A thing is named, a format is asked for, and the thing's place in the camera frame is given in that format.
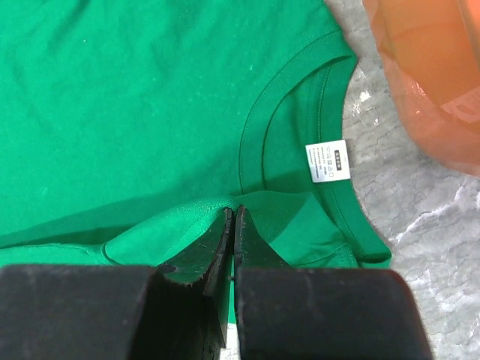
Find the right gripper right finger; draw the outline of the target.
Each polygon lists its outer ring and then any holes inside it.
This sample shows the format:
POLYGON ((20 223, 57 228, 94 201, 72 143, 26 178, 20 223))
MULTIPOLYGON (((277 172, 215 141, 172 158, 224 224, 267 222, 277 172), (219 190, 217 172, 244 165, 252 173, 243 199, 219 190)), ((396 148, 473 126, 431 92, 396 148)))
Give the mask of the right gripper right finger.
POLYGON ((234 296, 243 359, 432 359, 416 301, 395 271, 293 268, 240 207, 234 296))

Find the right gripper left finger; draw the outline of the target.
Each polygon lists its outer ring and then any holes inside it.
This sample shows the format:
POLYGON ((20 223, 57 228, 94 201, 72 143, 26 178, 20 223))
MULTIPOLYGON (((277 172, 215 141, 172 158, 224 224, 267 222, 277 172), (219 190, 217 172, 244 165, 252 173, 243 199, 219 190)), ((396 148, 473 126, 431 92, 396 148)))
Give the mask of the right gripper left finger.
POLYGON ((227 342, 233 212, 161 265, 9 265, 3 359, 218 359, 227 342))

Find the green t shirt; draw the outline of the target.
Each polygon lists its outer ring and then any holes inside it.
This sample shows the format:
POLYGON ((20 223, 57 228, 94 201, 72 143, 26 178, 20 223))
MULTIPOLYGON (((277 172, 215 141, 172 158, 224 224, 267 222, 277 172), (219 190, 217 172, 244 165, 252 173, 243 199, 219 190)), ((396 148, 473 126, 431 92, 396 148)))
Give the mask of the green t shirt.
POLYGON ((1 264, 158 266, 245 207, 291 266, 387 268, 356 63, 323 1, 3 1, 1 264))

